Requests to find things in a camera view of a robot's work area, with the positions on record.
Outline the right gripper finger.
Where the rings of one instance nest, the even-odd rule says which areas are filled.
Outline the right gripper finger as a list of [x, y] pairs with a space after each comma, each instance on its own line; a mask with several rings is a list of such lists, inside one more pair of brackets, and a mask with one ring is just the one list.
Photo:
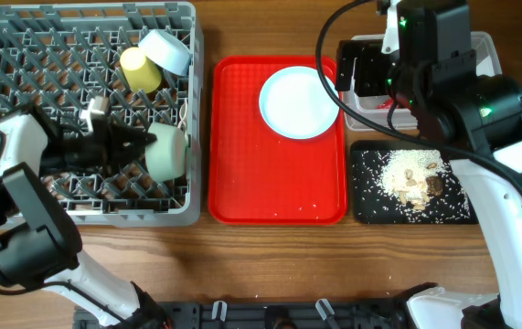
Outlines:
[[336, 90], [350, 90], [356, 58], [359, 55], [357, 40], [342, 40], [336, 51]]
[[387, 93], [389, 55], [382, 53], [382, 43], [361, 41], [356, 63], [356, 94], [381, 96]]

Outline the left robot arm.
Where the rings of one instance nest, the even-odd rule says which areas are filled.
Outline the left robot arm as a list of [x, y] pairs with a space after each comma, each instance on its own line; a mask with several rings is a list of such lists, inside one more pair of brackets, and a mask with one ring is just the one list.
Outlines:
[[54, 292], [103, 327], [170, 328], [172, 319], [147, 292], [84, 251], [77, 225], [41, 181], [118, 168], [160, 140], [101, 112], [90, 123], [90, 133], [64, 138], [67, 126], [36, 105], [0, 116], [0, 295]]

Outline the white plastic spoon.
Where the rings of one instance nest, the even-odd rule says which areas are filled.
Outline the white plastic spoon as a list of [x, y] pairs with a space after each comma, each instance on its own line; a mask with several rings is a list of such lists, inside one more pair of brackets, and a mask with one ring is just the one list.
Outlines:
[[186, 131], [186, 128], [187, 128], [187, 123], [186, 123], [187, 110], [188, 110], [187, 102], [184, 102], [178, 111], [179, 122], [177, 124], [177, 127], [184, 132]]

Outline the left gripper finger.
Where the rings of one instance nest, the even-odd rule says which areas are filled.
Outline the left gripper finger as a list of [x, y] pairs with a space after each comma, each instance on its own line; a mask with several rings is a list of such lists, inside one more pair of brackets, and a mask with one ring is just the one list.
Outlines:
[[112, 145], [149, 145], [157, 141], [153, 133], [111, 122], [106, 125], [106, 131]]
[[107, 146], [107, 164], [124, 166], [144, 155], [146, 144], [118, 143]]

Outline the green bowl with food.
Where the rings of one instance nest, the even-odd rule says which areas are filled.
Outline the green bowl with food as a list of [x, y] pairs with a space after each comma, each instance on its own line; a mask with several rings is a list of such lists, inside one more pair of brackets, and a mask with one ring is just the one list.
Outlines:
[[145, 147], [147, 172], [157, 183], [182, 176], [186, 171], [186, 137], [178, 127], [153, 122], [148, 132], [156, 141]]

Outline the yellow plastic cup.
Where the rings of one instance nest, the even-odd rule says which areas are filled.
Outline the yellow plastic cup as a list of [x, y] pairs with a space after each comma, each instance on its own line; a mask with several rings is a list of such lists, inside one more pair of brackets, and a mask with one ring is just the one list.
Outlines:
[[133, 92], [143, 90], [145, 93], [151, 93], [161, 84], [162, 76], [158, 67], [138, 47], [123, 51], [120, 66]]

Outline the small green saucer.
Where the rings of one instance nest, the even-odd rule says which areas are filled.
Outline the small green saucer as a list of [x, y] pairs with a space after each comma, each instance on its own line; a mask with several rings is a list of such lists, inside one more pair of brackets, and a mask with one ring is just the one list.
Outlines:
[[187, 76], [191, 63], [189, 48], [164, 30], [151, 30], [138, 44], [157, 66], [178, 76]]

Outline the light blue plate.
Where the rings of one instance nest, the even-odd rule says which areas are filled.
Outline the light blue plate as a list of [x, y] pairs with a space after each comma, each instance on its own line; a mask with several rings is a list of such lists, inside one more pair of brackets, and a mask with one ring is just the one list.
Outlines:
[[273, 73], [259, 95], [262, 119], [276, 133], [308, 140], [325, 133], [338, 117], [316, 69], [291, 66]]

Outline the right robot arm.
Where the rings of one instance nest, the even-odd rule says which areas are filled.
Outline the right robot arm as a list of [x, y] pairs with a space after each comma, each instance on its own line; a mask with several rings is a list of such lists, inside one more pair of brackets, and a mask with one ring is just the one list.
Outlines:
[[465, 1], [381, 1], [380, 41], [337, 51], [336, 89], [388, 95], [416, 118], [414, 142], [448, 154], [470, 199], [498, 290], [472, 295], [422, 284], [398, 298], [406, 328], [522, 328], [522, 87], [477, 71]]

